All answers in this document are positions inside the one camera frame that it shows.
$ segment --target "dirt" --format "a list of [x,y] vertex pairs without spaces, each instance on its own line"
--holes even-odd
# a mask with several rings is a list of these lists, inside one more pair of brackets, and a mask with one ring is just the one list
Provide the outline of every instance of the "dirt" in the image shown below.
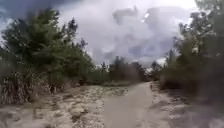
[[80,87],[5,106],[0,128],[224,128],[219,111],[152,91],[151,84]]

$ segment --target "gravel path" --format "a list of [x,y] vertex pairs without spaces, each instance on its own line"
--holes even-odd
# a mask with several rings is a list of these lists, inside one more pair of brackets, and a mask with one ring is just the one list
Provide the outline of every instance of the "gravel path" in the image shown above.
[[223,113],[186,105],[150,84],[88,86],[0,108],[0,128],[224,128]]

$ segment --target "overcast sky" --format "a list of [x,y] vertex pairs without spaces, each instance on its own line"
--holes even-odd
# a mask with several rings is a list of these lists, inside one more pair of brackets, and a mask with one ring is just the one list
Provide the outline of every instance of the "overcast sky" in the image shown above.
[[[124,16],[117,24],[113,13],[136,6],[138,14]],[[195,10],[194,0],[0,0],[0,14],[6,18],[23,17],[27,11],[55,7],[61,11],[60,22],[75,17],[79,36],[88,43],[88,53],[96,63],[115,56],[151,62],[164,56],[178,34],[179,22],[188,22]],[[145,14],[151,11],[145,22]]]

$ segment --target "foliage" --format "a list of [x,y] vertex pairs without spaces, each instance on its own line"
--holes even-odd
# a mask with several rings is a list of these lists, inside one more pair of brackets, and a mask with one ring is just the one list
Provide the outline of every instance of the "foliage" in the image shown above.
[[95,67],[89,75],[89,84],[104,84],[109,81],[108,66],[103,63],[100,67]]
[[197,3],[201,10],[191,14],[192,22],[180,24],[182,36],[175,40],[178,56],[169,56],[160,72],[162,86],[169,88],[172,83],[190,93],[211,86],[222,89],[224,82],[224,1]]
[[150,71],[151,79],[154,80],[154,81],[159,80],[162,66],[159,65],[156,61],[153,61],[152,64],[151,64],[151,68],[152,68],[152,71]]
[[58,19],[58,11],[46,9],[14,19],[2,32],[1,61],[10,67],[1,77],[1,87],[13,97],[18,97],[19,90],[29,97],[25,88],[37,85],[37,81],[31,82],[39,79],[37,76],[46,78],[50,91],[55,92],[63,89],[65,79],[84,79],[92,70],[92,60],[84,50],[86,42],[74,42],[78,28],[75,20],[60,27]]
[[122,57],[116,57],[109,65],[109,76],[115,81],[147,81],[145,68],[138,62],[127,63]]

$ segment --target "green vegetation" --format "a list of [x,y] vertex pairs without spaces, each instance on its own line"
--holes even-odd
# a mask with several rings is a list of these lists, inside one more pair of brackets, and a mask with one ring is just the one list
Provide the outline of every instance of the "green vegetation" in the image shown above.
[[38,95],[63,91],[68,83],[146,79],[139,63],[119,57],[109,66],[95,66],[85,51],[87,43],[76,38],[76,21],[59,26],[58,19],[58,11],[46,9],[14,19],[2,32],[0,103],[31,102]]
[[177,54],[171,51],[159,70],[154,66],[154,76],[162,88],[179,88],[191,94],[202,89],[223,92],[224,1],[196,2],[201,10],[191,14],[190,24],[180,24],[181,37],[175,38],[174,47]]

